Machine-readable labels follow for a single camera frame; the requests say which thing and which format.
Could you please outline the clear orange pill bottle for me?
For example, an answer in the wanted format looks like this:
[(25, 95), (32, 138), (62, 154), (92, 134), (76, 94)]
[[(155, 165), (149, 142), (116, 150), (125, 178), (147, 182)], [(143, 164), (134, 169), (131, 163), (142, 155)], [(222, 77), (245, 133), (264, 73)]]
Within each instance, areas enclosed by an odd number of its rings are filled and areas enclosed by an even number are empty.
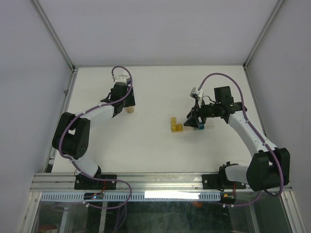
[(131, 113), (134, 112), (135, 108), (134, 108), (134, 106), (130, 106), (130, 107), (127, 107), (125, 110), (126, 110), (126, 112), (127, 112), (128, 114), (131, 114)]

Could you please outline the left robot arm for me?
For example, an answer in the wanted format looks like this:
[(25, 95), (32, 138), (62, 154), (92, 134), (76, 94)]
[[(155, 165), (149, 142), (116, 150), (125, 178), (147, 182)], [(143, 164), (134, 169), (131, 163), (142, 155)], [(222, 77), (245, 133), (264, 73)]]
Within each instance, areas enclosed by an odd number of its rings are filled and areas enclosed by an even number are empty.
[(52, 139), (52, 147), (85, 176), (85, 183), (90, 188), (98, 188), (102, 183), (101, 168), (87, 155), (91, 128), (114, 118), (124, 108), (135, 105), (133, 86), (117, 82), (108, 97), (95, 107), (77, 115), (69, 112), (61, 115)]

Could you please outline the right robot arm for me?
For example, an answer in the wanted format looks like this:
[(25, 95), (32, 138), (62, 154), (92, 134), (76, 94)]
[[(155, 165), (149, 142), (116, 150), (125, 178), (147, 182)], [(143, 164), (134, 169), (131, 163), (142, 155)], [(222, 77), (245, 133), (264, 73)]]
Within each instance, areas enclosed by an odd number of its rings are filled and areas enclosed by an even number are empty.
[(219, 167), (218, 174), (208, 180), (208, 185), (224, 190), (235, 183), (243, 183), (255, 191), (286, 186), (289, 183), (290, 153), (278, 148), (251, 123), (242, 102), (235, 102), (229, 86), (214, 89), (215, 101), (205, 104), (203, 91), (193, 88), (190, 96), (195, 105), (187, 115), (184, 126), (203, 129), (207, 118), (219, 117), (233, 128), (251, 155), (248, 166), (227, 162)]

